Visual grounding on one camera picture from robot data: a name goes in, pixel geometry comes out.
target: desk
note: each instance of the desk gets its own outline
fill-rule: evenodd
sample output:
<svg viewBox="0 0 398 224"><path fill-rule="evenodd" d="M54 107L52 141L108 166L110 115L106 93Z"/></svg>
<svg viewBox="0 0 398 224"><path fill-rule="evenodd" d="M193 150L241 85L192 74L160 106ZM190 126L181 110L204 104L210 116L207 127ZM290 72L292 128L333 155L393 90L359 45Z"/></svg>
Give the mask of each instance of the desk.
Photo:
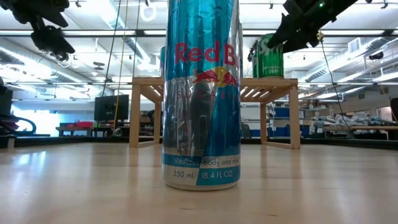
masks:
<svg viewBox="0 0 398 224"><path fill-rule="evenodd" d="M70 135L73 135L75 131L86 131L87 137L92 137L92 130L93 128L81 128L81 127L56 127L57 131L60 132L59 136L64 136L65 131L70 131Z"/></svg>

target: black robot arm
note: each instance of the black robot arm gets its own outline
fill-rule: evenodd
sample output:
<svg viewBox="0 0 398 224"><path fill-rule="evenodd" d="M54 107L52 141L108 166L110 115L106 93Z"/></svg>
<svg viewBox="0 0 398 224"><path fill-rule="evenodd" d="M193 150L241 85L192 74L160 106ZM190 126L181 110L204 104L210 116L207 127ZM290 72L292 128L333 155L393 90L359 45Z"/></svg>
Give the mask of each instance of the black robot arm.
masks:
<svg viewBox="0 0 398 224"><path fill-rule="evenodd" d="M75 49L63 38L61 28L46 26L43 20L67 27L61 12L69 7L69 0L0 0L0 6L12 11L21 24L31 24L34 31L30 36L43 52L60 61L68 60L68 54L75 53Z"/></svg>
<svg viewBox="0 0 398 224"><path fill-rule="evenodd" d="M282 22L267 46L273 48L284 43L284 53L312 47L319 44L318 30L345 11L357 0L286 0Z"/></svg>

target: black monitor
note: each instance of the black monitor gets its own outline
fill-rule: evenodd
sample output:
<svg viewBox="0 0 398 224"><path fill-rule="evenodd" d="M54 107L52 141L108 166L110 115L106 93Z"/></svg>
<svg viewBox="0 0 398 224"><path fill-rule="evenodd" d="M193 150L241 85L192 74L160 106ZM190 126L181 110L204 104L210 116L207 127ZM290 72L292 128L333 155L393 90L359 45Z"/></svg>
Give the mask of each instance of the black monitor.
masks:
<svg viewBox="0 0 398 224"><path fill-rule="evenodd" d="M0 114L10 115L12 105L12 91L7 90L0 95Z"/></svg>
<svg viewBox="0 0 398 224"><path fill-rule="evenodd" d="M118 96L104 96L95 98L95 121L114 120ZM129 95L119 95L117 120L129 118Z"/></svg>

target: energy drink can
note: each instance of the energy drink can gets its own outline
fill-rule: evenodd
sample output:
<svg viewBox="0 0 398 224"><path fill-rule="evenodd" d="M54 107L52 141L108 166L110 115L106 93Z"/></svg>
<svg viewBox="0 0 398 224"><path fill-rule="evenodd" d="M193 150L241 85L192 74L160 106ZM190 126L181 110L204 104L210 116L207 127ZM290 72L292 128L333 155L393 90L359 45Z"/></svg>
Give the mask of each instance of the energy drink can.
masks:
<svg viewBox="0 0 398 224"><path fill-rule="evenodd" d="M242 80L242 78L243 78L243 27L242 27L242 24L241 23L239 23L239 39L240 39L240 41L239 41L239 57L240 57L240 77L241 77L241 80Z"/></svg>
<svg viewBox="0 0 398 224"><path fill-rule="evenodd" d="M165 54L166 54L166 47L162 47L160 49L160 77L164 77L164 66L165 66Z"/></svg>
<svg viewBox="0 0 398 224"><path fill-rule="evenodd" d="M258 75L259 78L284 77L284 49L283 44L273 48L267 47L273 34L266 34L260 38L258 46Z"/></svg>
<svg viewBox="0 0 398 224"><path fill-rule="evenodd" d="M184 190L221 190L240 178L238 0L170 0L162 170Z"/></svg>

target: wooden floor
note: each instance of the wooden floor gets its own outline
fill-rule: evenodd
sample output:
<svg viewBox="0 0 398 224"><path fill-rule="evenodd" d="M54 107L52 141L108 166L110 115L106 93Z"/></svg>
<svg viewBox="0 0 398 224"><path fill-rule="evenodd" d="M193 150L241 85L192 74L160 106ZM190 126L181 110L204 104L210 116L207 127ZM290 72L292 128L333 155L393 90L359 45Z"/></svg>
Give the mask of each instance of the wooden floor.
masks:
<svg viewBox="0 0 398 224"><path fill-rule="evenodd" d="M0 223L396 223L398 152L242 146L237 187L166 187L161 146L84 143L0 153Z"/></svg>

